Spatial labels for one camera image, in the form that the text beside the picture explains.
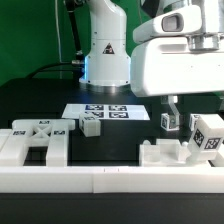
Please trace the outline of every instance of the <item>white block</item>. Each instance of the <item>white block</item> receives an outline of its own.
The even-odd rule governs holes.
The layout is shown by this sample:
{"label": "white block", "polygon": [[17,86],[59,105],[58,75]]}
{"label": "white block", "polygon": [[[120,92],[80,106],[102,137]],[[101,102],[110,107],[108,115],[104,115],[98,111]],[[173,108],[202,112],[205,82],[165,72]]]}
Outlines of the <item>white block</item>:
{"label": "white block", "polygon": [[161,114],[161,128],[165,129],[166,131],[177,131],[179,130],[179,126],[173,128],[172,123],[175,121],[170,118],[167,113]]}
{"label": "white block", "polygon": [[11,132],[12,129],[0,129],[0,152]]}
{"label": "white block", "polygon": [[158,145],[140,145],[139,165],[151,166],[160,162],[160,146]]}
{"label": "white block", "polygon": [[190,150],[187,146],[180,146],[176,149],[176,157],[178,161],[186,161],[186,159],[191,155]]}
{"label": "white block", "polygon": [[189,161],[214,159],[224,137],[224,121],[217,114],[201,115],[191,135]]}
{"label": "white block", "polygon": [[224,144],[220,146],[216,157],[211,162],[215,167],[224,167]]}
{"label": "white block", "polygon": [[160,145],[162,153],[173,153],[180,147],[180,141],[178,139],[156,139],[156,145]]}
{"label": "white block", "polygon": [[68,135],[67,122],[59,120],[57,123],[54,123],[46,155],[46,165],[48,167],[67,166]]}
{"label": "white block", "polygon": [[200,117],[200,114],[190,114],[190,121],[189,121],[189,127],[191,131],[194,131],[194,128],[196,126],[196,123]]}
{"label": "white block", "polygon": [[101,122],[92,113],[79,116],[79,128],[86,137],[100,136]]}
{"label": "white block", "polygon": [[32,134],[27,126],[13,129],[0,153],[0,166],[23,166],[29,149],[26,141]]}

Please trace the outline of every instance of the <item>white paper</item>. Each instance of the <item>white paper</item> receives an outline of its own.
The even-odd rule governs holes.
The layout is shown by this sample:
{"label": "white paper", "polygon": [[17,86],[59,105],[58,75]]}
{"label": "white paper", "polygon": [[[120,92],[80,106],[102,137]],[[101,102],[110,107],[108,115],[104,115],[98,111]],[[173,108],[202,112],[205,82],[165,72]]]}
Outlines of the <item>white paper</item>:
{"label": "white paper", "polygon": [[93,113],[106,120],[150,120],[143,105],[67,104],[62,118],[78,119],[80,113]]}

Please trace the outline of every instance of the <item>black table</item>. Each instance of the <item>black table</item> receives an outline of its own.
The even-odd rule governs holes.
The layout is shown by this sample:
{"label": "black table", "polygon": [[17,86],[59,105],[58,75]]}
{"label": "black table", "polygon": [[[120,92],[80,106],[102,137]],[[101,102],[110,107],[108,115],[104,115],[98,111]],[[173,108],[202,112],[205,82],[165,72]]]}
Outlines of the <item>black table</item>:
{"label": "black table", "polygon": [[[102,120],[100,137],[70,133],[69,166],[138,166],[138,146],[156,138],[188,141],[189,113],[219,113],[213,93],[182,95],[177,132],[160,128],[160,97],[80,90],[71,80],[14,79],[0,88],[0,128],[16,119],[59,119],[67,103],[145,105],[150,121]],[[44,157],[34,161],[44,164]],[[25,165],[35,165],[26,161]],[[1,223],[223,223],[223,194],[0,194]]]}

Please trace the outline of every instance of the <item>green backdrop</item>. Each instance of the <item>green backdrop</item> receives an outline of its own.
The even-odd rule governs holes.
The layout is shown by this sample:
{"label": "green backdrop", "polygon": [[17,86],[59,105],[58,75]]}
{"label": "green backdrop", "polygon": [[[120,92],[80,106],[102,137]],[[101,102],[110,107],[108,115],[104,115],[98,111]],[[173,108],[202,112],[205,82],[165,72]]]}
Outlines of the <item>green backdrop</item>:
{"label": "green backdrop", "polygon": [[[127,53],[135,44],[133,29],[140,25],[138,0],[112,0],[127,14]],[[58,0],[58,14],[62,42],[62,60],[74,59],[75,49],[68,15],[63,0]],[[143,21],[148,17],[141,13]],[[77,24],[85,54],[90,50],[90,18],[88,6],[76,10]],[[25,77],[37,68],[59,61],[55,22],[55,0],[0,1],[0,85]],[[40,74],[38,77],[58,74]]]}

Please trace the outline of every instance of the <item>white plastic part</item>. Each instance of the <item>white plastic part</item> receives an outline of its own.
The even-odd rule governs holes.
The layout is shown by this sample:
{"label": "white plastic part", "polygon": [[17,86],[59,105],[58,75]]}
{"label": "white plastic part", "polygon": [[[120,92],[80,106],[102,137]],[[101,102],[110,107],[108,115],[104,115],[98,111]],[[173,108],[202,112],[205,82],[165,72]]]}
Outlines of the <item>white plastic part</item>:
{"label": "white plastic part", "polygon": [[175,122],[175,120],[172,121],[170,116],[167,113],[161,114],[161,128],[163,128],[166,131],[178,131],[179,126],[176,126],[173,128],[170,124],[171,122]]}
{"label": "white plastic part", "polygon": [[100,136],[101,122],[92,113],[79,115],[79,128],[86,137]]}
{"label": "white plastic part", "polygon": [[46,155],[47,166],[67,166],[68,161],[67,121],[59,120],[52,127],[51,137]]}
{"label": "white plastic part", "polygon": [[0,129],[0,152],[11,132],[11,129]]}
{"label": "white plastic part", "polygon": [[[165,17],[179,14],[183,19],[183,29],[181,31],[165,32],[162,21]],[[151,19],[133,31],[135,43],[143,43],[155,37],[184,36],[198,31],[202,26],[201,9],[197,5],[190,5],[184,8],[174,10],[164,15]]]}
{"label": "white plastic part", "polygon": [[220,146],[215,159],[211,160],[211,162],[215,167],[224,167],[224,144]]}
{"label": "white plastic part", "polygon": [[215,159],[224,137],[224,121],[217,114],[201,115],[191,135],[189,161]]}
{"label": "white plastic part", "polygon": [[139,165],[142,167],[167,166],[207,166],[207,163],[189,164],[186,159],[191,155],[187,146],[182,146],[179,140],[157,139],[156,145],[140,145]]}
{"label": "white plastic part", "polygon": [[110,0],[87,1],[91,17],[91,51],[85,58],[81,83],[120,87],[130,84],[130,57],[126,53],[123,9]]}
{"label": "white plastic part", "polygon": [[194,131],[194,128],[196,126],[196,123],[200,117],[200,114],[190,114],[190,121],[189,121],[189,127],[191,131]]}
{"label": "white plastic part", "polygon": [[29,147],[39,146],[48,146],[47,166],[67,165],[68,130],[75,129],[74,120],[16,120],[12,127],[2,144],[0,166],[23,166]]}
{"label": "white plastic part", "polygon": [[223,91],[223,53],[224,39],[203,54],[190,52],[186,37],[153,39],[132,53],[131,89],[138,97]]}
{"label": "white plastic part", "polygon": [[[38,136],[49,132],[47,122],[58,120],[45,120]],[[26,120],[24,128],[37,120]],[[75,127],[74,121],[66,121],[70,128]],[[209,126],[217,128],[220,124],[207,122]],[[13,123],[12,130],[0,130],[0,139],[6,137],[2,149],[14,128],[19,130],[23,121]],[[36,144],[34,139],[28,142]],[[158,139],[160,154],[167,152],[175,158],[178,140]],[[220,146],[215,158],[216,167],[208,162],[198,162],[193,167],[0,167],[1,193],[112,193],[112,192],[164,192],[164,193],[224,193],[224,148]]]}

